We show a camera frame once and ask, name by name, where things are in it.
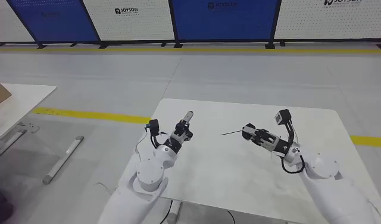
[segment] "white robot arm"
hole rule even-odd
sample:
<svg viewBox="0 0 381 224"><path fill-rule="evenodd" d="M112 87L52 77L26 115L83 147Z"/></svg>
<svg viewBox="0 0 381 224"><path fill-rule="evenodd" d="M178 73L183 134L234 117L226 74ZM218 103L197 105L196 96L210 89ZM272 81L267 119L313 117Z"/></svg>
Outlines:
<svg viewBox="0 0 381 224"><path fill-rule="evenodd" d="M369 200L350 179L343 177L337 161L322 153L308 152L293 141L290 112L279 111L275 119L278 125L286 126L288 141L267 130L256 129L252 124L242 128L242 136L278 155L287 173L298 173L320 213L330 224L376 224ZM298 170L290 172L284 163L296 166Z"/></svg>
<svg viewBox="0 0 381 224"><path fill-rule="evenodd" d="M185 141L191 140L193 133L189 131L189 121L193 112L188 111L184 119L176 125L171 136L163 144L159 144L156 136L159 135L157 120L149 121L151 142L155 147L154 156L141 160L135 167L127 183L122 183L108 200L99 219L99 224L140 224L164 192L168 178L164 177L165 169L174 166L177 153ZM146 199L144 195L134 190L133 183L138 179L140 187L151 193Z"/></svg>

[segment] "concrete floor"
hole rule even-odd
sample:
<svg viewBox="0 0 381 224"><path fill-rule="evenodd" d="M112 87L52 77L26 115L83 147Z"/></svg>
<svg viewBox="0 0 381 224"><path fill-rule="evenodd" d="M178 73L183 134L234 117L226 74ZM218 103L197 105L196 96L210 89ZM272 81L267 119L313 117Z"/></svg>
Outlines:
<svg viewBox="0 0 381 224"><path fill-rule="evenodd" d="M161 98L287 105L336 110L351 135L380 136L381 55L0 52L0 82L56 85L41 106L151 116ZM0 158L0 188L16 206L7 223L96 223L142 125L29 115L41 130ZM42 185L56 156L84 142L54 181ZM381 193L381 148L356 147ZM159 223L160 200L145 223ZM282 223L233 212L236 223ZM233 223L225 210L183 206L179 223Z"/></svg>

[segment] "yellow floor line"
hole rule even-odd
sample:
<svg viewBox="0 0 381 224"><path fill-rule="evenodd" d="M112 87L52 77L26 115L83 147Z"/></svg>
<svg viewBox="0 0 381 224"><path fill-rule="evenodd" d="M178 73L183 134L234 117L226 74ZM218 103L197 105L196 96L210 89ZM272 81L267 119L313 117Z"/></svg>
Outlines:
<svg viewBox="0 0 381 224"><path fill-rule="evenodd" d="M381 137L351 135L353 144L381 147Z"/></svg>
<svg viewBox="0 0 381 224"><path fill-rule="evenodd" d="M39 107L33 110L35 114L44 114L51 116L69 116L84 119L96 119L96 120L112 120L115 122L127 122L137 124L147 124L150 117L144 116L130 116L124 114L110 114L110 113L98 113L92 111L73 111L73 110L61 110L46 107Z"/></svg>
<svg viewBox="0 0 381 224"><path fill-rule="evenodd" d="M325 54L381 54L381 49L254 49L254 48L0 48L0 52L243 52L243 53L325 53Z"/></svg>
<svg viewBox="0 0 381 224"><path fill-rule="evenodd" d="M150 117L145 116L131 116L124 114L111 114L111 113L98 113L92 111L73 111L73 110L62 110L53 109L46 107L39 107L33 110L35 114L51 115L51 116L68 116L82 119L96 119L96 120L111 120L114 122L126 122L126 123L136 123L136 124L147 124ZM358 136L351 135L353 144L355 145L366 145L372 147L381 147L380 137L370 137L370 136Z"/></svg>

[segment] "table leg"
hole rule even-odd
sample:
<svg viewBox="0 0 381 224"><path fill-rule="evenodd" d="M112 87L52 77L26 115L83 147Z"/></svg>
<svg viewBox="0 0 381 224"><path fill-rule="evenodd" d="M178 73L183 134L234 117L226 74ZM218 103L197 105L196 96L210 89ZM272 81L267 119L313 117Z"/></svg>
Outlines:
<svg viewBox="0 0 381 224"><path fill-rule="evenodd" d="M171 206L169 215L167 217L168 224L177 223L177 219L179 218L180 208L182 204L183 203L181 201L175 201L175 200L172 201L172 206Z"/></svg>
<svg viewBox="0 0 381 224"><path fill-rule="evenodd" d="M62 168L62 166L65 164L66 160L71 156L73 151L77 148L77 146L82 141L83 141L83 136L77 136L77 138L73 141L73 143L71 143L69 149L66 151L66 155L63 157L60 157L60 160L57 161L57 163L53 166L50 172L44 177L44 179L42 180L43 184L47 185L52 181L52 179L60 170L60 168Z"/></svg>
<svg viewBox="0 0 381 224"><path fill-rule="evenodd" d="M19 130L16 132L9 140L6 142L0 141L0 155L2 155L16 140L18 140L22 135L24 135L26 130Z"/></svg>

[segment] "white table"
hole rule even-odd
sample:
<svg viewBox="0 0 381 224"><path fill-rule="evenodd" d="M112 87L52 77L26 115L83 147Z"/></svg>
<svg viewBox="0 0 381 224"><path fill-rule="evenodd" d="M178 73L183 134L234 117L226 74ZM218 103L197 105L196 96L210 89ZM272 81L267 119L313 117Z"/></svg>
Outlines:
<svg viewBox="0 0 381 224"><path fill-rule="evenodd" d="M0 139L57 88L45 85L2 85L12 95L0 103Z"/></svg>
<svg viewBox="0 0 381 224"><path fill-rule="evenodd" d="M379 194L337 112L180 99L161 100L152 117L159 120L161 131L169 133L188 110L194 112L190 122L194 136L184 143L175 166L165 171L169 184L162 197L288 222L327 223L299 176L285 173L278 157L244 140L241 133L220 136L252 123L287 139L285 127L274 120L276 113L285 108L291 112L301 145L312 151L331 152L342 173L353 178L371 200L379 201ZM152 156L148 138L138 148L142 158ZM139 158L133 155L121 182L125 182L130 167L137 161Z"/></svg>
<svg viewBox="0 0 381 224"><path fill-rule="evenodd" d="M25 84L7 84L2 85L12 94L5 101L0 103L0 139L3 138L11 129L13 129L19 121L30 113L38 104L47 98L56 86L45 85L25 85ZM0 141L0 155L3 154L18 138L23 135L26 130L19 130L7 141ZM59 151L57 148L49 146L60 159L57 161L52 170L44 177L43 183L49 184L59 169L63 166L71 153L76 149L83 140L82 136L78 136L69 149Z"/></svg>

